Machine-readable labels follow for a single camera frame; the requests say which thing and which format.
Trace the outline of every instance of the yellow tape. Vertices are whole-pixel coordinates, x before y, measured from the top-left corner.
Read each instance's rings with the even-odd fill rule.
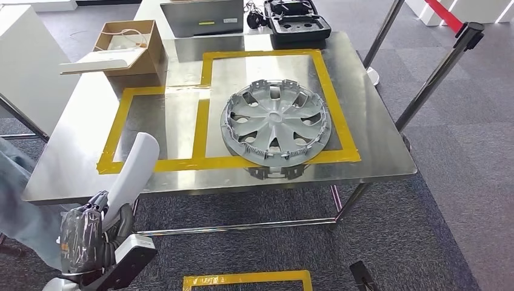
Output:
[[[248,58],[254,56],[290,56],[290,55],[310,55],[321,88],[327,101],[330,115],[336,129],[341,150],[326,150],[316,155],[306,164],[320,164],[330,162],[358,162],[361,160],[358,150],[353,142],[352,135],[344,118],[337,94],[330,80],[330,75],[325,66],[322,54],[319,50],[273,50],[255,52],[207,52],[203,55],[202,75],[198,85],[179,85],[170,87],[141,87],[127,88],[123,91],[111,131],[104,147],[104,152],[97,164],[100,174],[119,173],[123,167],[123,162],[113,162],[114,154],[123,131],[125,120],[129,113],[130,104],[135,95],[158,95],[173,90],[184,89],[207,89],[212,84],[212,68],[215,59],[223,58]],[[196,115],[195,139],[193,142],[193,155],[190,159],[167,159],[159,160],[155,165],[155,172],[172,172],[183,170],[208,170],[208,169],[229,169],[258,167],[240,156],[220,156],[206,157],[207,147],[207,127],[209,124],[209,105],[208,99],[198,101],[198,112]]]
[[[277,281],[302,281],[304,291],[312,291],[310,273],[307,270],[240,273],[228,275],[185,276],[182,291],[192,291],[193,287],[241,283],[263,283]]]

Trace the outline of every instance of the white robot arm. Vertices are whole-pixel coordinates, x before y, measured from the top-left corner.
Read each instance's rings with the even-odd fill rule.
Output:
[[[132,234],[132,205],[153,173],[159,144],[138,133],[110,191],[72,209],[61,226],[62,276],[43,291],[107,290],[128,287],[157,253],[152,239]]]

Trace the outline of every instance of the stainless steel table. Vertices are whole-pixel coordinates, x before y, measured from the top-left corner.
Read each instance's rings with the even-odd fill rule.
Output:
[[[215,59],[212,62],[211,86],[202,88],[195,85],[202,84],[202,56],[205,52],[303,49],[298,46],[274,48],[269,35],[176,39],[163,40],[163,43],[168,55],[165,81],[156,76],[107,79],[103,73],[82,75],[28,182],[23,200],[35,204],[77,202],[110,188],[116,176],[100,175],[96,164],[110,134],[124,88],[155,87],[163,82],[166,86],[162,88],[164,93],[148,90],[144,96],[134,96],[129,103],[130,110],[113,154],[115,164],[126,159],[135,135],[141,131],[152,134],[159,141],[160,159],[191,158],[198,104],[205,99],[210,100],[209,114],[199,118],[208,120],[205,155],[230,156],[219,129],[221,111],[232,93],[258,79],[295,80],[325,97],[316,65],[308,54]],[[319,49],[361,161],[324,162],[292,169],[200,167],[198,169],[207,170],[156,172],[140,198],[242,192],[261,187],[291,188],[319,183],[356,184],[401,179],[416,173],[415,163],[347,35],[332,33]],[[341,149],[337,135],[333,130],[327,150]],[[339,211],[341,203],[337,193],[334,193],[334,199]],[[277,223],[256,226],[335,223],[335,218]],[[224,228],[243,229],[249,226],[146,234],[205,232]]]

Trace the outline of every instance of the red barrier tape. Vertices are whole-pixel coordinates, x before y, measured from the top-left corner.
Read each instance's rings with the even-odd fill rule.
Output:
[[[461,27],[462,22],[449,12],[444,6],[437,0],[425,0],[425,2],[434,10],[434,12],[446,22],[446,24],[457,33]]]

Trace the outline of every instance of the blue jeans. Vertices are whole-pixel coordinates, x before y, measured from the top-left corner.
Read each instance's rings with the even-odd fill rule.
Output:
[[[22,201],[35,162],[0,138],[0,232],[33,249],[50,267],[61,269],[61,212],[77,204],[36,206]]]

